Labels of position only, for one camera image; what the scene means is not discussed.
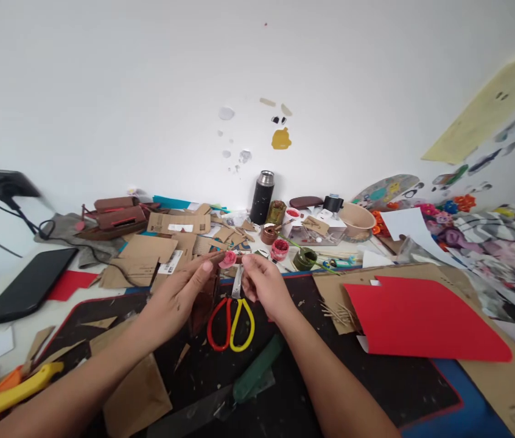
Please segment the lid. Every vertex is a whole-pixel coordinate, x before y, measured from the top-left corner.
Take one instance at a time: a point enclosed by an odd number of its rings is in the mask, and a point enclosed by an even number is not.
[[[271,187],[274,185],[274,173],[269,170],[262,170],[257,181],[261,186]]]

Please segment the black thermos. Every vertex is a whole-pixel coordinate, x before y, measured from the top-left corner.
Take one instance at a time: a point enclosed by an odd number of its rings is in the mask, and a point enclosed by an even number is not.
[[[268,216],[272,192],[274,191],[274,173],[262,170],[256,181],[256,191],[253,194],[250,220],[257,225],[263,225]]]

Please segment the smartphone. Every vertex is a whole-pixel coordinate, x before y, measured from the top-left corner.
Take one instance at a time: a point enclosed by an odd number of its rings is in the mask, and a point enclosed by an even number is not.
[[[69,248],[37,254],[0,295],[0,324],[36,312],[77,251]]]

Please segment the red paper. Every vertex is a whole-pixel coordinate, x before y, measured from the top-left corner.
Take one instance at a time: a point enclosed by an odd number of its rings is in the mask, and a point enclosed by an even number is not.
[[[65,271],[47,299],[67,301],[77,289],[87,289],[97,274]]]
[[[510,362],[503,339],[460,297],[432,280],[377,277],[345,285],[369,353]]]

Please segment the label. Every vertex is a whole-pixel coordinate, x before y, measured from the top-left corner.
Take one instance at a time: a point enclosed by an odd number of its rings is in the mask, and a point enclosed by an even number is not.
[[[193,228],[194,228],[193,224],[168,224],[169,231],[192,232]]]
[[[166,275],[172,274],[174,270],[177,268],[178,261],[180,260],[180,257],[182,255],[183,252],[180,249],[175,249],[172,255],[170,256],[170,260],[167,263],[160,263],[157,273]]]

